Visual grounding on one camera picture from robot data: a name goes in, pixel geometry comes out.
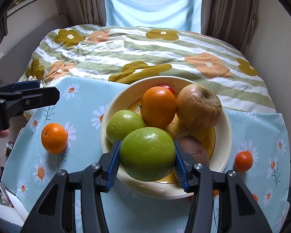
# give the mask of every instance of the metal pin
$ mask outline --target metal pin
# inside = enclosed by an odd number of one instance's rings
[[[230,175],[231,177],[235,177],[236,176],[236,172],[233,170],[228,171],[228,175]]]
[[[196,163],[194,165],[194,168],[196,168],[196,169],[202,169],[203,168],[203,165],[201,163]]]
[[[57,175],[58,176],[64,176],[66,174],[66,170],[59,170],[58,172],[57,172]]]
[[[92,169],[98,169],[99,167],[100,167],[99,163],[94,163],[94,164],[91,165]]]

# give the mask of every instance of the bed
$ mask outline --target bed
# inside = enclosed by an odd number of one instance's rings
[[[203,84],[230,109],[276,112],[264,81],[237,49],[174,29],[85,24],[53,30],[33,52],[19,81],[37,79],[48,87],[77,76],[131,84],[157,75]]]

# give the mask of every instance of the headboard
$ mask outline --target headboard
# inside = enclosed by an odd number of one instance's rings
[[[6,54],[0,53],[0,80],[3,83],[17,82],[27,70],[32,53],[45,35],[54,29],[69,26],[65,15],[55,16],[24,36]]]

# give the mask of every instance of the green fruit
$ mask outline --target green fruit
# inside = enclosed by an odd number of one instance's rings
[[[111,144],[124,138],[134,130],[145,127],[142,117],[131,110],[120,110],[111,117],[107,128],[107,138]]]
[[[176,149],[167,132],[145,127],[128,134],[120,146],[120,162],[134,179],[157,181],[172,171]]]

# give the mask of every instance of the floral tablecloth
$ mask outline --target floral tablecloth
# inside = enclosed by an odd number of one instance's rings
[[[102,155],[100,124],[112,98],[125,84],[66,77],[57,84],[61,93],[52,107],[38,109],[12,150],[3,173],[3,184],[30,211],[58,171],[75,172],[97,162]],[[257,195],[273,232],[278,232],[289,188],[289,143],[281,114],[255,114],[226,109],[233,132],[233,145],[226,172],[233,168],[239,151],[250,151],[253,167],[240,173],[249,190]],[[41,144],[43,127],[56,122],[68,133],[66,150],[48,154]],[[185,199],[156,200],[138,194],[116,181],[102,194],[110,233],[183,233],[191,203]],[[82,232],[80,193],[76,194],[76,226]],[[218,220],[218,196],[214,197],[212,232]]]

